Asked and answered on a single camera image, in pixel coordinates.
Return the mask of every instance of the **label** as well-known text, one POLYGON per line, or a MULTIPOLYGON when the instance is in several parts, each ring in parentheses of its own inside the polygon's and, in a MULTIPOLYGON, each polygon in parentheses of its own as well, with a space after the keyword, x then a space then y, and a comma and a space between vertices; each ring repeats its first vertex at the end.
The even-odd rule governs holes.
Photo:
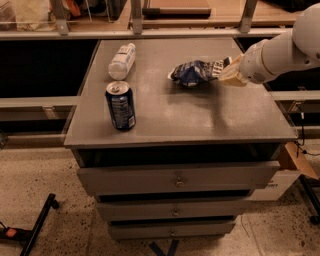
POLYGON ((115 126, 117 128, 130 128, 135 124, 134 116, 127 96, 112 98, 111 105, 114 115, 113 121, 115 122, 115 126))

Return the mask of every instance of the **soda can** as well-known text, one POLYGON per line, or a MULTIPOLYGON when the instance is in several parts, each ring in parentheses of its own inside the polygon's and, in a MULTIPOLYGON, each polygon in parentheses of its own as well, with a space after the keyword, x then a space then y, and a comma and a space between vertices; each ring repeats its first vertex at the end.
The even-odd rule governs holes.
POLYGON ((112 124, 116 129, 129 130, 136 124, 132 90, 127 82, 114 81, 107 85, 106 98, 112 124))

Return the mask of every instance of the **gray drawer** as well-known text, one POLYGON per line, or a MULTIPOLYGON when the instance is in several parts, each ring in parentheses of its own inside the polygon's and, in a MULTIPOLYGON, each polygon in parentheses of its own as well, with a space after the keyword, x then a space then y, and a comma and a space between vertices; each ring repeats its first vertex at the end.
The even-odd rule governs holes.
POLYGON ((277 161, 81 168, 88 195, 119 195, 265 188, 277 161))
POLYGON ((115 240, 139 238, 167 238, 202 235, 224 235, 235 226, 233 221, 205 221, 195 223, 170 223, 169 225, 109 226, 115 240))
POLYGON ((181 199, 97 203, 103 220, 174 219, 208 216, 237 216, 249 207, 249 199, 181 199))

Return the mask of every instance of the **white bottle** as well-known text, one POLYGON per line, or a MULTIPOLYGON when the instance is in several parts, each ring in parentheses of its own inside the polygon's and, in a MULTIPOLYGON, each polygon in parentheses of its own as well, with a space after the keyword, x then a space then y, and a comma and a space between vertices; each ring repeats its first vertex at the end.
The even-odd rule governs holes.
POLYGON ((136 58, 136 47, 133 43, 122 45, 108 66, 110 76, 114 80, 123 80, 136 58))

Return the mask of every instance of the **gray table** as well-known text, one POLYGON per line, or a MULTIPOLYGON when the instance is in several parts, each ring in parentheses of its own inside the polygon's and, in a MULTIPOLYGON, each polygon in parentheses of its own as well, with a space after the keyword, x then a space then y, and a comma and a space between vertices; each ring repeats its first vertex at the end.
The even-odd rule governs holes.
POLYGON ((279 168, 279 149, 296 134, 262 85, 186 88, 167 79, 179 64, 238 54, 231 38, 101 41, 65 147, 113 238, 230 232, 247 196, 279 168), (108 64, 129 42, 137 123, 123 132, 112 126, 104 93, 108 64))

